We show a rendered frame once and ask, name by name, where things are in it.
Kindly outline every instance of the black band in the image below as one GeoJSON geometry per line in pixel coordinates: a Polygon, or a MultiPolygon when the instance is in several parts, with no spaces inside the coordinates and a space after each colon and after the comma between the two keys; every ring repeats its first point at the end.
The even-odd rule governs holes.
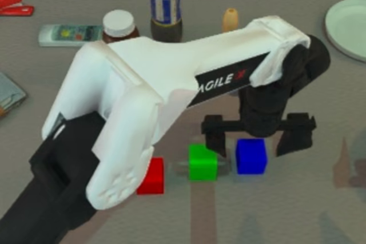
{"type": "Polygon", "coordinates": [[[96,213],[85,189],[104,123],[96,112],[63,121],[43,142],[30,160],[34,178],[0,220],[0,243],[57,244],[96,213]]]}

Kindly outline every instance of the gray tabletop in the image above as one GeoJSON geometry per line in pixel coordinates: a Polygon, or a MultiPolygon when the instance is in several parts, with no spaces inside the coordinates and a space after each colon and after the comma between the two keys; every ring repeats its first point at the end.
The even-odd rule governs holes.
{"type": "MultiPolygon", "coordinates": [[[[0,71],[29,97],[0,121],[0,216],[31,179],[28,159],[41,144],[41,127],[77,51],[41,48],[38,30],[47,23],[101,23],[116,8],[131,11],[142,35],[149,34],[149,0],[25,0],[30,18],[0,19],[0,71]]],[[[187,158],[188,144],[203,142],[205,114],[238,116],[230,96],[185,112],[158,143],[167,165],[166,193],[133,195],[116,208],[100,211],[62,244],[361,244],[366,243],[366,191],[349,184],[354,163],[366,158],[366,65],[349,59],[326,41],[324,14],[340,0],[182,0],[184,40],[221,31],[225,9],[235,7],[241,26],[253,18],[279,15],[305,33],[321,38],[331,52],[331,68],[299,95],[288,112],[309,112],[317,120],[311,149],[275,158],[279,134],[266,139],[265,175],[190,183],[171,169],[187,158]]],[[[228,135],[229,150],[236,138],[228,135]]]]}

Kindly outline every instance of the robotic arm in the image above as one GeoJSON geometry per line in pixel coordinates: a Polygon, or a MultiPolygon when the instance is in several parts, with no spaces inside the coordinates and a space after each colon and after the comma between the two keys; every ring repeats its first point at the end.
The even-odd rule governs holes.
{"type": "MultiPolygon", "coordinates": [[[[295,52],[306,58],[303,55],[311,44],[311,37],[275,16],[187,43],[165,44],[146,37],[109,45],[88,43],[71,64],[43,126],[42,138],[50,144],[49,150],[52,146],[55,150],[52,142],[71,142],[66,138],[72,136],[70,125],[79,125],[79,119],[84,119],[84,130],[74,133],[73,142],[87,140],[90,158],[96,159],[95,169],[90,168],[89,175],[83,177],[86,193],[85,189],[78,190],[87,204],[85,215],[90,218],[95,210],[116,206],[135,192],[146,175],[153,145],[184,110],[243,87],[256,90],[280,82],[293,83],[292,72],[300,75],[304,67],[296,67],[298,63],[291,64],[286,58],[295,52]],[[105,121],[98,124],[98,134],[89,133],[92,124],[86,122],[86,117],[105,121]]],[[[65,163],[66,160],[63,168],[56,170],[61,170],[58,175],[69,173],[70,177],[65,163]]],[[[69,209],[66,204],[62,202],[57,207],[69,209]]],[[[9,226],[3,226],[6,218],[9,219],[8,214],[0,221],[1,243],[55,243],[29,239],[12,242],[9,226]]],[[[66,230],[86,221],[87,218],[66,230]]]]}

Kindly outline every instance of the white plate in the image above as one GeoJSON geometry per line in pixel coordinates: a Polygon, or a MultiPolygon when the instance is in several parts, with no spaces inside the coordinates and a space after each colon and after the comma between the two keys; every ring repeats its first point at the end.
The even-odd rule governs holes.
{"type": "Polygon", "coordinates": [[[343,0],[325,16],[329,40],[344,54],[366,62],[366,0],[343,0]]]}

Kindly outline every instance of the white robotic arm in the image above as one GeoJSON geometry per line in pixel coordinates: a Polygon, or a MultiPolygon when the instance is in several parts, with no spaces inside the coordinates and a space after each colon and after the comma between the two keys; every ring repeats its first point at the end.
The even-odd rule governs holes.
{"type": "Polygon", "coordinates": [[[93,147],[100,164],[86,194],[95,209],[111,208],[141,184],[153,145],[187,107],[246,84],[279,80],[284,58],[298,44],[309,47],[310,38],[276,16],[187,43],[146,37],[89,43],[76,54],[42,137],[52,132],[59,117],[98,111],[106,119],[93,147]],[[248,83],[235,85],[245,71],[248,83]]]}

